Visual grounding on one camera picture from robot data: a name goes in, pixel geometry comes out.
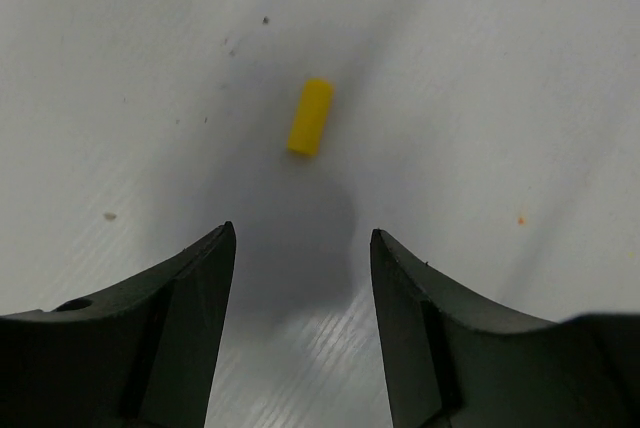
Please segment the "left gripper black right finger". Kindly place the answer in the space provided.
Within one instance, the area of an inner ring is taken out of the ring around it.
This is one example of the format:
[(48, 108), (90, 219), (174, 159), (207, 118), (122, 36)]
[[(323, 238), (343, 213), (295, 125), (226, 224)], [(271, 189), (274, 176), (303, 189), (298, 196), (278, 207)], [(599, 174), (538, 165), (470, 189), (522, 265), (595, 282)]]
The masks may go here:
[(396, 427), (635, 427), (639, 318), (560, 323), (503, 306), (383, 230), (371, 281)]

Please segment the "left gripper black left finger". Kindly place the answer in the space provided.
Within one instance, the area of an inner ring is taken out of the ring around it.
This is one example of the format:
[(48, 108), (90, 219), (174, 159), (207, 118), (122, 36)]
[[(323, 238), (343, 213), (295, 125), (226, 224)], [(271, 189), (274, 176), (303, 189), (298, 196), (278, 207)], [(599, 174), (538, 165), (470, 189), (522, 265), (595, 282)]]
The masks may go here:
[(231, 290), (225, 223), (108, 288), (1, 319), (5, 427), (201, 427)]

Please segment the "yellow pen cap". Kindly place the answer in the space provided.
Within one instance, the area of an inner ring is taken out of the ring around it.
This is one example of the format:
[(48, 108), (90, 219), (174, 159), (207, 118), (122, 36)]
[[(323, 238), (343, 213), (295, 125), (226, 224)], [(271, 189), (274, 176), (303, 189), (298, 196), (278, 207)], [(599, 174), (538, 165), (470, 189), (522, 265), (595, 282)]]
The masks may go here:
[(294, 153), (315, 156), (319, 150), (330, 112), (334, 87), (326, 80), (308, 80), (298, 100), (286, 148)]

